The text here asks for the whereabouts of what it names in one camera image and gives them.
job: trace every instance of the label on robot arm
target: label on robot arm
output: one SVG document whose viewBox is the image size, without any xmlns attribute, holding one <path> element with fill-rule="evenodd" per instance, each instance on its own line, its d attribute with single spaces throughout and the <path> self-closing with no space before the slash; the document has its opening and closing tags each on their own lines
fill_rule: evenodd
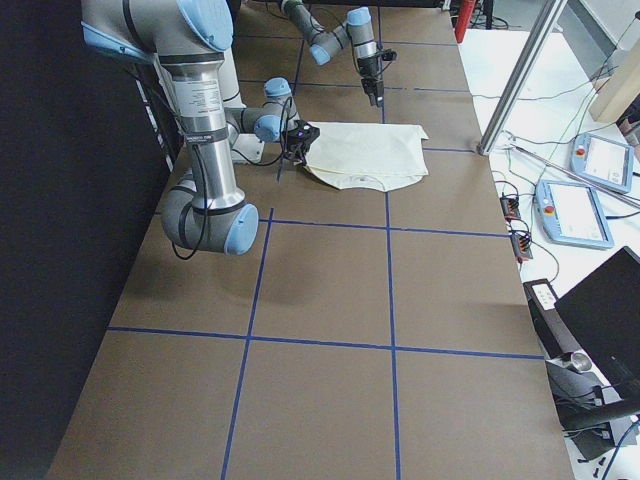
<svg viewBox="0 0 640 480">
<path fill-rule="evenodd" d="M 222 110 L 218 80 L 173 82 L 180 115 L 207 117 Z"/>
<path fill-rule="evenodd" d="M 542 308 L 545 310 L 553 310 L 556 308 L 556 298 L 553 296 L 549 285 L 545 283 L 534 285 L 533 293 L 536 294 L 540 305 L 542 305 Z"/>
</svg>

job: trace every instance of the black wall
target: black wall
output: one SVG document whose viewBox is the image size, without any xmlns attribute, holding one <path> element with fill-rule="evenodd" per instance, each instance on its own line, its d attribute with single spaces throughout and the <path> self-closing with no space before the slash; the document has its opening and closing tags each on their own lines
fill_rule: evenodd
<svg viewBox="0 0 640 480">
<path fill-rule="evenodd" d="M 167 178 L 134 81 L 79 0 L 0 20 L 0 478 L 55 454 Z"/>
</svg>

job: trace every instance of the cloth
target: cloth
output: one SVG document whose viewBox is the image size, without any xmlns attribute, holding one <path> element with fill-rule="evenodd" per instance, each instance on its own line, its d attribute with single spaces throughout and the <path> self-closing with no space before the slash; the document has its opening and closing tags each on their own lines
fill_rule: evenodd
<svg viewBox="0 0 640 480">
<path fill-rule="evenodd" d="M 309 123 L 320 136 L 307 153 L 306 168 L 333 187 L 388 192 L 429 174 L 422 154 L 428 137 L 419 125 Z"/>
</svg>

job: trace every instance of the white table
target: white table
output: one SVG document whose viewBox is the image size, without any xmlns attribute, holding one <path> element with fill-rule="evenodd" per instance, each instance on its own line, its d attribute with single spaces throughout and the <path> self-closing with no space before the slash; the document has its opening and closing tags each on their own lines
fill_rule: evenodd
<svg viewBox="0 0 640 480">
<path fill-rule="evenodd" d="M 502 94 L 527 35 L 527 32 L 470 30 L 465 36 L 464 43 L 460 45 L 460 54 L 470 91 L 474 95 L 478 122 L 483 131 L 486 129 L 498 100 L 476 95 L 494 97 Z M 554 96 L 559 92 L 578 86 L 580 87 L 575 91 L 554 99 L 516 102 L 505 130 L 535 142 L 564 142 L 572 139 L 578 132 L 599 129 L 594 133 L 624 142 L 624 138 L 615 125 L 607 126 L 607 124 L 593 121 L 588 111 L 583 118 L 583 112 L 593 100 L 595 92 L 589 78 L 560 33 L 552 34 L 547 41 L 520 97 Z M 508 142 L 508 135 L 502 135 L 500 142 L 490 155 L 492 169 L 495 172 L 502 172 L 506 180 L 516 185 L 521 194 L 532 193 L 533 186 L 530 183 L 509 172 L 508 154 L 500 149 Z M 518 140 L 517 143 L 562 167 L 569 167 L 572 143 L 537 145 L 523 140 Z M 519 152 L 511 152 L 510 155 L 511 169 L 536 183 L 542 173 L 543 165 Z M 634 167 L 635 171 L 640 170 L 637 160 Z M 502 174 L 495 173 L 496 180 L 502 179 Z M 563 173 L 551 168 L 544 171 L 542 178 L 571 181 Z M 498 192 L 502 192 L 503 186 L 502 184 L 497 185 Z M 505 188 L 505 193 L 511 191 L 509 186 Z M 633 211 L 631 207 L 611 199 L 608 195 L 602 193 L 598 195 L 607 215 L 624 215 Z M 633 189 L 629 195 L 640 197 L 640 179 L 634 179 Z M 557 279 L 553 281 L 553 287 L 559 296 L 564 295 L 623 246 L 627 245 L 636 253 L 640 253 L 640 215 L 609 222 L 615 241 L 615 246 L 612 249 L 600 251 L 562 246 L 548 241 L 546 234 L 542 231 L 537 213 L 534 213 L 531 207 L 532 199 L 531 195 L 521 197 L 521 214 L 524 220 L 532 225 L 534 241 L 549 249 L 558 259 L 560 271 Z M 535 245 L 532 247 L 532 251 L 534 259 L 525 262 L 522 266 L 520 272 L 522 281 L 539 278 L 551 279 L 556 271 L 553 259 Z M 579 464 L 576 462 L 576 458 L 579 458 L 580 454 L 573 442 L 567 441 L 567 448 L 573 460 L 572 466 L 576 479 L 592 479 L 595 467 L 598 467 L 596 464 L 598 459 L 589 464 Z M 600 475 L 603 470 L 603 467 L 600 467 Z M 638 472 L 640 472 L 640 447 L 626 447 L 618 454 L 608 479 L 632 478 L 634 474 L 637 476 Z"/>
</svg>

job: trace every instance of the industrial robot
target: industrial robot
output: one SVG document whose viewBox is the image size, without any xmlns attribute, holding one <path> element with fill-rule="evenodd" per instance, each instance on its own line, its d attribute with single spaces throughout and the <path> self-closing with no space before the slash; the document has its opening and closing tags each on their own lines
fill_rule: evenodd
<svg viewBox="0 0 640 480">
<path fill-rule="evenodd" d="M 278 4 L 318 64 L 351 45 L 371 105 L 382 105 L 383 62 L 394 60 L 395 52 L 376 43 L 366 7 L 348 12 L 342 24 L 326 31 L 300 0 Z M 231 152 L 238 137 L 252 133 L 261 142 L 280 142 L 284 158 L 304 162 L 319 136 L 300 118 L 289 83 L 266 82 L 260 108 L 242 103 L 226 0 L 83 0 L 82 16 L 84 39 L 93 49 L 123 61 L 159 64 L 170 74 L 165 89 L 171 90 L 167 96 L 191 160 L 162 207 L 163 229 L 176 254 L 247 252 L 259 218 L 236 185 Z M 176 245 L 191 255 L 182 257 Z"/>
</svg>

